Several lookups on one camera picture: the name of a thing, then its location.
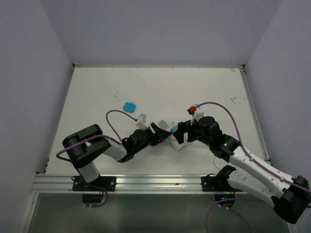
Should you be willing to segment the blue plug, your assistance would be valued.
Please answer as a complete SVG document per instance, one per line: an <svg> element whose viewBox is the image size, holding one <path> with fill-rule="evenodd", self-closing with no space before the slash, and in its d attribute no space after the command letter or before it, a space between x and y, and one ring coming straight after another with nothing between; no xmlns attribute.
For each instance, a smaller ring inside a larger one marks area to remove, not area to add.
<svg viewBox="0 0 311 233"><path fill-rule="evenodd" d="M128 113L133 113L136 110L136 105L133 102L126 102L123 106L123 110Z"/></svg>

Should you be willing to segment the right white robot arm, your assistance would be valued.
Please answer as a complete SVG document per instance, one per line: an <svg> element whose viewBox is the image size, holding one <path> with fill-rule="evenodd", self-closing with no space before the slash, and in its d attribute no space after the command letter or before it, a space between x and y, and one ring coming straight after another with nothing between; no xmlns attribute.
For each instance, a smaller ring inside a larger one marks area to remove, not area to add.
<svg viewBox="0 0 311 233"><path fill-rule="evenodd" d="M238 189L266 202L286 222L295 224L311 202L307 179L286 174L250 153L237 139L224 134L210 116L178 123L172 130L178 143L199 141L212 154L231 163L217 175L221 190Z"/></svg>

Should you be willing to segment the teal plug adapter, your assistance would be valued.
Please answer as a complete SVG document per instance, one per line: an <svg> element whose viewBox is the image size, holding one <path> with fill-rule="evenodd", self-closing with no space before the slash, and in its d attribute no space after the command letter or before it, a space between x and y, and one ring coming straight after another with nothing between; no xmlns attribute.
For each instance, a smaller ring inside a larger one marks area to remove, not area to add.
<svg viewBox="0 0 311 233"><path fill-rule="evenodd" d="M178 123L173 121L172 126L170 128L171 133L175 133L177 131L177 129L178 129Z"/></svg>

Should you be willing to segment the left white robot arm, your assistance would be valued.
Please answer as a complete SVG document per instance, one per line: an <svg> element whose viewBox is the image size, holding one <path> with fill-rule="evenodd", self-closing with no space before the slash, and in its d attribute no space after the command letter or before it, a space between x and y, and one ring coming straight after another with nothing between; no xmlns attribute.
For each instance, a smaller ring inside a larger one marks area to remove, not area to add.
<svg viewBox="0 0 311 233"><path fill-rule="evenodd" d="M89 190L97 190L101 185L101 178L94 160L101 154L109 156L119 163L125 163L134 158L134 155L148 146L156 146L172 135L151 123L151 126L142 130L135 130L121 142L104 135L99 125L94 124L74 134L67 136L62 145L64 149L57 153L67 153L69 162L84 179L84 185Z"/></svg>

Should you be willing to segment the white power strip socket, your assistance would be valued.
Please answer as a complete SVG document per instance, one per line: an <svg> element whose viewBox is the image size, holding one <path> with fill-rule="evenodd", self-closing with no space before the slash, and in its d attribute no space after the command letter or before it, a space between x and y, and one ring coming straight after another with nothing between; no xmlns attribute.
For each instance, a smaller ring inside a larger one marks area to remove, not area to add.
<svg viewBox="0 0 311 233"><path fill-rule="evenodd" d="M161 121L159 121L158 126L159 126L161 129L170 132L170 128L171 128L171 126L172 126L172 122L169 123L169 122L167 122L167 121L165 121L165 120L161 120ZM171 133L171 136L165 140L165 142L171 144L171 146L172 146L176 151L180 150L182 147L185 146L185 143L179 144L179 143L177 142L177 140L175 139L175 137L173 136L172 133Z"/></svg>

